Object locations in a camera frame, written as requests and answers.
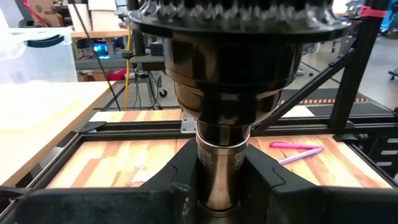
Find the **pink marker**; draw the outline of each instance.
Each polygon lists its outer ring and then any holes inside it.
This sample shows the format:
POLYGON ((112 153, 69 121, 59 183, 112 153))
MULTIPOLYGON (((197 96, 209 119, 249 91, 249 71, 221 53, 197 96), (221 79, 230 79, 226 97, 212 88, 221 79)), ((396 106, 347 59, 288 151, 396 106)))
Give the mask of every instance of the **pink marker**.
POLYGON ((278 147, 282 149, 323 149, 322 146, 308 146, 304 144, 294 144, 287 142, 270 142, 269 147, 278 147))
POLYGON ((299 159, 306 158, 308 156, 315 155, 315 154, 321 152, 322 150, 323 150, 323 148, 311 149, 311 150, 308 150, 305 152, 298 153, 297 155, 294 155, 294 156, 289 156, 287 158, 279 159, 278 162, 280 165, 283 165, 286 163, 297 161, 299 159))

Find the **wooden workbench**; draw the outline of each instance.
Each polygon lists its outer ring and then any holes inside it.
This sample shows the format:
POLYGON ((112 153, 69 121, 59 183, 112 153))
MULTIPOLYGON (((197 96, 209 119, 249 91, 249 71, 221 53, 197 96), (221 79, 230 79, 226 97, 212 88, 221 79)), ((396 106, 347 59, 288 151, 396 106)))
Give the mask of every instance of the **wooden workbench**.
POLYGON ((86 121, 108 88, 106 82, 0 85, 0 185, 17 184, 86 121))
MULTIPOLYGON (((87 38, 87 35, 84 32, 72 32, 71 35, 73 38, 87 38)), ((127 29, 88 31, 88 35, 90 36, 90 38, 122 37, 129 35, 129 31, 127 29)))
MULTIPOLYGON (((98 112, 91 121, 160 121, 181 118, 180 110, 98 112)), ((158 172, 187 139, 84 142, 48 188, 140 186, 158 172)), ((299 153, 270 149, 271 141, 320 145, 325 150, 285 167, 317 185, 391 188, 346 144, 331 135, 255 137, 250 143, 274 159, 299 153)))

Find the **caster wheel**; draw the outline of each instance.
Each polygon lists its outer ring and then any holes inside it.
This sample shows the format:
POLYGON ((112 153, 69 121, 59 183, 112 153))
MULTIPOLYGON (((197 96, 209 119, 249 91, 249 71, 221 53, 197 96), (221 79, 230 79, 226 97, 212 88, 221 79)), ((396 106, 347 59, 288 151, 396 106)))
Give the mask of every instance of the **caster wheel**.
POLYGON ((21 21, 19 21, 19 23, 18 23, 18 27, 19 28, 27 27, 26 20, 25 19, 21 19, 21 21))
POLYGON ((167 96, 167 91, 164 90, 164 89, 160 89, 159 90, 159 96, 162 97, 162 98, 166 97, 167 96))

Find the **workshop wall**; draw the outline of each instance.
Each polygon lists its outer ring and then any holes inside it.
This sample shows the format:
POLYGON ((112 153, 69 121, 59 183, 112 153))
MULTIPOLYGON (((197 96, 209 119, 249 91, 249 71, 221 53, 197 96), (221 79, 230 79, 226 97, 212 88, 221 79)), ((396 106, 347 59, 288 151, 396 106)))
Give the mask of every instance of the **workshop wall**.
POLYGON ((350 0, 335 0, 333 2, 333 11, 335 13, 344 13, 347 10, 346 3, 349 2, 350 0))
POLYGON ((15 0, 0 1, 0 9, 6 18, 9 27, 18 28, 18 23, 23 19, 15 0))

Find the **plastic storage bin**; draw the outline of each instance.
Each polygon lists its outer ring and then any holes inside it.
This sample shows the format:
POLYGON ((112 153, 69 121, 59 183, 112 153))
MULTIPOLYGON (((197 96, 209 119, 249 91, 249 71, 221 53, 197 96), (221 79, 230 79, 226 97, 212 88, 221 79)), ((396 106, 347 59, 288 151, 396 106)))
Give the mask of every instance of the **plastic storage bin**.
POLYGON ((0 30, 0 83, 77 82, 72 28, 0 30))

